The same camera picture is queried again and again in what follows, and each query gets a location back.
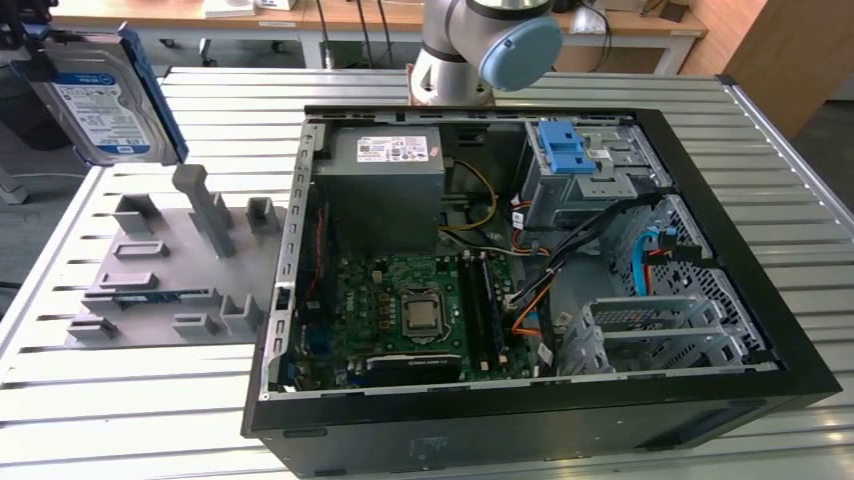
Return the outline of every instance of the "green circuit board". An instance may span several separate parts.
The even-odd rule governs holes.
[[[473,368],[469,358],[470,334],[461,298],[461,280],[455,256],[386,256],[342,258],[337,272],[337,320],[333,326],[333,355],[318,358],[327,377],[322,383],[342,387],[342,368],[347,359],[390,354],[446,353],[462,357],[461,381],[526,378],[530,360],[525,342],[507,346],[506,362],[490,370]],[[491,287],[501,295],[511,290],[507,259],[491,256]],[[418,336],[406,326],[406,310],[415,299],[439,299],[441,333]]]

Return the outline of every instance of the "blue hard drive label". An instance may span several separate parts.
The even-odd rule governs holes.
[[[146,131],[123,105],[122,87],[108,73],[71,73],[56,76],[54,88],[92,144],[115,155],[151,150]]]

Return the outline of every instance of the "slotted metal table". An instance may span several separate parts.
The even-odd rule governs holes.
[[[287,205],[306,104],[403,104],[407,93],[399,71],[210,68],[174,69],[163,90],[188,162],[235,206],[256,195]],[[713,78],[554,74],[498,104],[662,110],[846,391],[694,450],[394,478],[854,478],[854,221],[741,90]],[[170,176],[158,165],[92,169],[0,322],[11,478],[293,478],[239,435],[251,345],[63,347],[119,196],[187,206]]]

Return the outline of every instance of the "ram slot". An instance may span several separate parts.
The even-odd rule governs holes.
[[[485,328],[481,321],[481,300],[478,279],[481,274],[475,268],[473,258],[459,257],[457,269],[459,273],[461,286],[461,304],[463,307],[463,318],[466,320],[466,343],[469,344],[469,360],[471,361],[471,369],[475,371],[489,370],[490,362],[487,357],[489,350],[485,348],[485,339],[491,338],[490,331]]]
[[[498,299],[495,298],[493,269],[490,268],[490,261],[481,257],[481,273],[483,279],[483,290],[486,295],[483,296],[483,305],[486,312],[486,321],[490,325],[490,331],[493,332],[493,343],[490,345],[490,357],[494,359],[494,365],[503,365],[507,363],[507,356],[505,351],[507,350],[505,345],[505,332],[502,329],[502,312],[498,305]]]

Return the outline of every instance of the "motherboard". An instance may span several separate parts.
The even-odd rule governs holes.
[[[513,290],[503,255],[345,257],[335,290],[334,322],[306,331],[321,388],[531,375],[502,307]]]

